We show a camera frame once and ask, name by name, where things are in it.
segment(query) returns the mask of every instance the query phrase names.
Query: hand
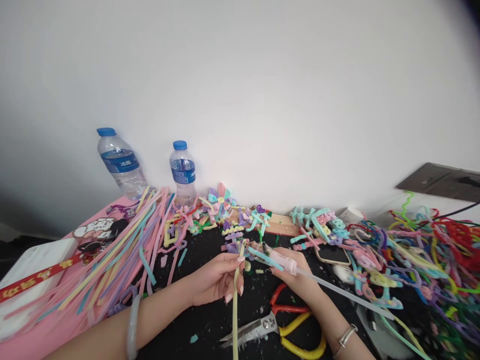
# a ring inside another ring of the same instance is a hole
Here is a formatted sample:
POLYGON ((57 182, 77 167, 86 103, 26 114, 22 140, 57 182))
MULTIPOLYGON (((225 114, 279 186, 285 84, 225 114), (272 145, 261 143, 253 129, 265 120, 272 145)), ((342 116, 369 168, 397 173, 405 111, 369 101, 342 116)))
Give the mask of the hand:
POLYGON ((244 277, 242 272, 245 267, 245 257, 232 253, 221 253, 207 262, 188 279, 188 290, 191 291, 192 304, 199 306, 225 298, 228 304, 234 296, 235 270, 240 268, 237 279, 237 291, 242 296, 244 293, 244 277))
MULTIPOLYGON (((273 251, 278 252, 279 254, 291 258, 296 261, 296 266, 307 273, 312 273, 310 270, 305 256, 299 251, 293 251, 286 249, 284 247, 276 247, 273 251)), ((307 305, 314 304, 318 302, 319 297, 324 294, 317 282, 309 277, 297 274, 297 276, 290 275, 286 271, 280 271, 274 267, 270 268, 273 275, 277 278, 283 280, 290 289, 292 289, 295 294, 303 299, 307 305)))

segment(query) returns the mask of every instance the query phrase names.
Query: smartphone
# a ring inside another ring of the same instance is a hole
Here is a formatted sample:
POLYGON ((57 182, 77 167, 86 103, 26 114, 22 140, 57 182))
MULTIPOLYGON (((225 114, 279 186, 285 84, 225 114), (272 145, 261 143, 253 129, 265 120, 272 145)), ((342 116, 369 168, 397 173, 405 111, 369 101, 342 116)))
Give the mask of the smartphone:
POLYGON ((318 254, 317 252, 315 254, 322 263, 350 266, 350 258, 347 256, 345 249, 328 244, 320 244, 318 247, 320 250, 318 254))

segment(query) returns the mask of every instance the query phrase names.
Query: blue bottle cap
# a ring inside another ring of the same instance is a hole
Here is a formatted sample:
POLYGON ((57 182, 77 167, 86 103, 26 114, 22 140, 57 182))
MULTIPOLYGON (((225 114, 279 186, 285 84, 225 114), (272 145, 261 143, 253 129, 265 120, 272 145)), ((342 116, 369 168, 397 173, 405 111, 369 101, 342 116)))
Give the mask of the blue bottle cap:
POLYGON ((187 150, 187 142, 183 140, 174 141, 173 148, 178 151, 187 150))
POLYGON ((100 136, 115 136, 117 133, 113 127, 100 127, 96 130, 100 136))

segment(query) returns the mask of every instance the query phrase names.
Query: red scissors handle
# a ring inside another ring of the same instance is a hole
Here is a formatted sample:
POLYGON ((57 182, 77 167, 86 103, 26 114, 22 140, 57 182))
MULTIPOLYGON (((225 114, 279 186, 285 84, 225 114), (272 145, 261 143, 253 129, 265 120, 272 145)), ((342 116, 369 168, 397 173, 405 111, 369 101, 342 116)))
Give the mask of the red scissors handle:
POLYGON ((291 305, 277 305, 277 298, 283 289, 287 287, 286 283, 281 283, 273 293, 273 296, 270 300, 271 311, 275 316, 278 312, 288 312, 288 313, 308 313, 310 309, 306 306, 291 306, 291 305))
POLYGON ((308 313, 310 309, 308 307, 300 307, 300 306, 290 306, 290 305, 272 305, 271 311, 275 316, 277 316, 278 312, 287 312, 287 313, 308 313))

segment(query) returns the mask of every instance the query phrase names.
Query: scissor blade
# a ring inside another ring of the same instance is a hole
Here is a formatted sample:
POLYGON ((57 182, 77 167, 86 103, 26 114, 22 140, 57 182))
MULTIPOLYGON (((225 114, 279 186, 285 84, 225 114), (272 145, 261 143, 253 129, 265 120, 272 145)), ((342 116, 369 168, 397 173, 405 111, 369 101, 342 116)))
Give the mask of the scissor blade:
MULTIPOLYGON (((257 319, 257 320, 254 320, 252 322, 249 322, 247 325, 244 325, 242 326, 241 328, 238 329, 238 337, 240 338, 241 336, 243 336, 245 333, 248 333, 249 331, 251 331, 252 329, 255 329, 257 326, 261 326, 262 325, 262 322, 261 322, 262 319, 257 319)), ((225 341, 228 341, 232 338, 232 333, 229 333, 227 336, 224 336, 222 337, 219 342, 225 342, 225 341)))
MULTIPOLYGON (((270 314, 265 317, 262 317, 258 320, 252 321, 245 326, 242 326, 238 330, 238 345, 240 346, 251 340, 263 338, 265 335, 271 332, 278 332, 277 321, 275 320, 275 315, 273 314, 273 312, 270 312, 270 314)), ((228 348, 232 346, 232 334, 225 336, 220 341, 225 341, 220 346, 221 348, 228 348)))

